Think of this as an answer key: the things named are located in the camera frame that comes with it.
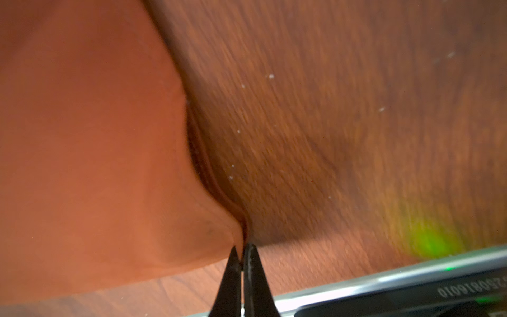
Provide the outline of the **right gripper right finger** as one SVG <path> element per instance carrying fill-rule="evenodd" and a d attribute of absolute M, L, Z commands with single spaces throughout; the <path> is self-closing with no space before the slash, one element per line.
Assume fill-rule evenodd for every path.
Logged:
<path fill-rule="evenodd" d="M 254 244 L 244 249 L 244 316 L 280 317 L 269 288 L 260 255 Z"/>

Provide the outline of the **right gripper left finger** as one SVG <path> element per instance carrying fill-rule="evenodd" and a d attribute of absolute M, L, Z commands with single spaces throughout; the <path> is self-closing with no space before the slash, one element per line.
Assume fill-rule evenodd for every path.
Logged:
<path fill-rule="evenodd" d="M 236 248 L 231 249 L 209 317 L 240 317 L 242 309 L 242 264 Z"/>

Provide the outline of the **orange brown skirt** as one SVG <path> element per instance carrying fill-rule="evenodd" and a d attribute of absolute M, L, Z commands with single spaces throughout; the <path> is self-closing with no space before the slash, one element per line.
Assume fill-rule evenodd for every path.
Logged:
<path fill-rule="evenodd" d="M 1 304 L 187 272 L 243 249 L 141 1 L 1 2 Z"/>

